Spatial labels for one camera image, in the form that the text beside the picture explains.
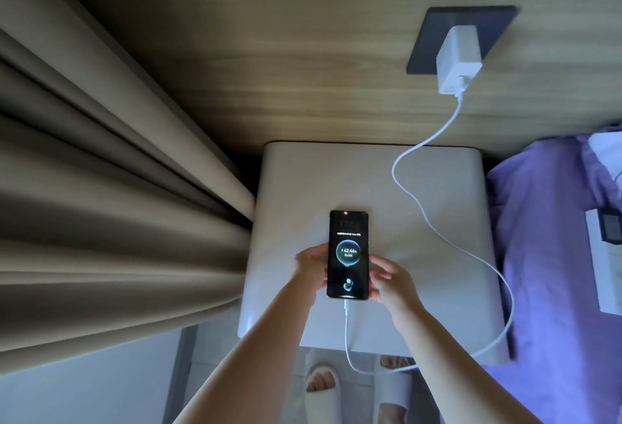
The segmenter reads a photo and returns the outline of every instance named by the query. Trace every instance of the person's left hand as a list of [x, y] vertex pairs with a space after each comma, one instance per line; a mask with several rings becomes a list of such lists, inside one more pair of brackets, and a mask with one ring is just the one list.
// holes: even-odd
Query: person's left hand
[[313, 291], [326, 288], [326, 271], [328, 261], [328, 242], [319, 246], [309, 247], [294, 257], [294, 274], [292, 280], [300, 280]]

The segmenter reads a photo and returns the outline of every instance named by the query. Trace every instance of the phone screen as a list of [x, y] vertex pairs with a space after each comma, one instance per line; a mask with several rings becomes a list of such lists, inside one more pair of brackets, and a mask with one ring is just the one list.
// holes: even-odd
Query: phone screen
[[366, 300], [369, 297], [366, 212], [330, 212], [327, 277], [326, 294], [331, 298]]

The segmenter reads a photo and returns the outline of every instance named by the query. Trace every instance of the charging cable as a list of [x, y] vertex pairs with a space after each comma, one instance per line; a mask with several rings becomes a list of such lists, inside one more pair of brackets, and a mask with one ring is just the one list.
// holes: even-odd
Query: charging cable
[[[458, 77], [458, 81], [456, 82], [456, 94], [455, 94], [455, 96], [456, 96], [456, 98], [458, 100], [458, 104], [456, 105], [456, 109], [455, 109], [454, 114], [452, 115], [452, 117], [449, 118], [447, 123], [445, 123], [441, 129], [436, 131], [432, 136], [428, 137], [425, 141], [420, 142], [416, 146], [413, 146], [413, 147], [409, 148], [408, 150], [402, 152], [398, 156], [398, 158], [395, 159], [395, 161], [393, 162], [393, 167], [391, 168], [391, 176], [393, 177], [393, 181], [397, 184], [397, 186], [399, 186], [403, 191], [408, 193], [408, 195], [410, 195], [410, 197], [413, 200], [415, 200], [415, 202], [417, 203], [417, 206], [421, 210], [421, 214], [423, 214], [423, 216], [424, 216], [425, 223], [430, 227], [430, 229], [432, 231], [434, 231], [434, 233], [437, 236], [439, 236], [440, 239], [442, 239], [443, 241], [445, 241], [445, 243], [449, 244], [450, 246], [454, 247], [455, 249], [461, 251], [462, 253], [464, 253], [464, 254], [466, 254], [466, 255], [468, 255], [470, 257], [473, 257], [475, 260], [478, 260], [481, 263], [484, 263], [487, 266], [489, 266], [499, 276], [499, 278], [502, 280], [503, 284], [508, 289], [509, 299], [510, 299], [510, 311], [509, 311], [508, 322], [506, 323], [505, 327], [502, 329], [501, 333], [499, 333], [499, 335], [496, 336], [496, 338], [494, 338], [494, 340], [492, 342], [490, 342], [483, 349], [478, 350], [478, 351], [476, 351], [476, 352], [471, 354], [471, 357], [475, 358], [475, 357], [479, 357], [481, 355], [484, 355], [486, 352], [488, 352], [494, 346], [496, 346], [499, 342], [501, 342], [503, 340], [503, 338], [506, 336], [506, 334], [508, 333], [509, 328], [512, 326], [512, 322], [514, 321], [514, 294], [512, 293], [512, 289], [509, 287], [508, 281], [505, 279], [505, 277], [503, 277], [501, 272], [499, 270], [497, 270], [497, 268], [494, 265], [492, 265], [489, 262], [486, 262], [486, 260], [484, 260], [483, 258], [478, 257], [477, 255], [471, 254], [470, 252], [468, 252], [467, 250], [463, 249], [462, 247], [456, 246], [453, 242], [451, 242], [444, 235], [442, 235], [438, 230], [436, 230], [436, 228], [430, 223], [430, 220], [428, 219], [427, 215], [425, 214], [424, 207], [421, 205], [421, 203], [419, 202], [417, 197], [415, 195], [413, 195], [411, 192], [409, 192], [397, 180], [397, 177], [395, 176], [395, 168], [397, 167], [397, 164], [400, 162], [400, 160], [402, 160], [409, 153], [419, 149], [421, 146], [424, 146], [424, 145], [428, 144], [429, 142], [431, 142], [432, 140], [436, 139], [436, 137], [440, 136], [449, 127], [449, 125], [454, 122], [454, 120], [458, 116], [458, 113], [460, 113], [460, 109], [462, 108], [462, 99], [463, 99], [464, 91], [467, 88], [466, 85], [467, 85], [466, 79], [464, 77], [462, 77], [462, 76]], [[348, 363], [350, 364], [350, 367], [352, 367], [352, 369], [354, 371], [356, 371], [356, 372], [363, 373], [365, 375], [374, 375], [375, 374], [374, 372], [367, 372], [367, 371], [364, 371], [364, 370], [359, 370], [358, 368], [356, 368], [352, 364], [352, 359], [350, 357], [350, 348], [348, 347], [348, 310], [350, 309], [350, 300], [344, 300], [343, 301], [343, 309], [345, 310], [345, 314], [346, 314], [345, 346], [346, 346], [346, 357], [348, 358]], [[417, 365], [410, 365], [408, 367], [401, 367], [401, 368], [397, 368], [397, 369], [386, 369], [385, 371], [382, 371], [380, 373], [405, 372], [407, 370], [415, 370], [415, 369], [418, 369], [418, 368], [419, 368], [419, 366], [417, 366]]]

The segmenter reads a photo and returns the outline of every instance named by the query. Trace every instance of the white slipper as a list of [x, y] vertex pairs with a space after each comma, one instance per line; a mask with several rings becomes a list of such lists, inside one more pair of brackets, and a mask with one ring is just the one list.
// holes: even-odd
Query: white slipper
[[374, 420], [372, 424], [378, 424], [380, 404], [396, 404], [406, 409], [405, 422], [408, 422], [408, 409], [412, 397], [412, 375], [406, 372], [380, 373], [387, 371], [380, 365], [380, 355], [374, 361]]
[[[307, 392], [309, 383], [317, 373], [330, 372], [335, 378], [335, 387], [328, 390]], [[316, 365], [305, 378], [305, 412], [307, 424], [341, 424], [341, 385], [334, 368]]]

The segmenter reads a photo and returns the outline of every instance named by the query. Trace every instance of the curtain fold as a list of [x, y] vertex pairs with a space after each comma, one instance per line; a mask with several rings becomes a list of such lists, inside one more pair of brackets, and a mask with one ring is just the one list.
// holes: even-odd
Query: curtain fold
[[242, 294], [236, 220], [253, 196], [75, 10], [0, 0], [0, 373], [196, 324]]

